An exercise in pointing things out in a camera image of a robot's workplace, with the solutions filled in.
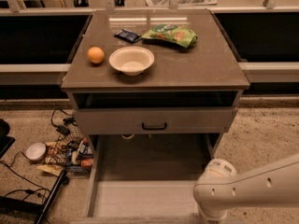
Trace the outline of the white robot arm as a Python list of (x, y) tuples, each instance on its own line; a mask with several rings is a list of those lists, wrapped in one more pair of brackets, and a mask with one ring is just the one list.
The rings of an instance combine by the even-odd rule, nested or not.
[(203, 224), (224, 224), (237, 207), (299, 206), (299, 155), (239, 174), (222, 159), (213, 159), (193, 187)]

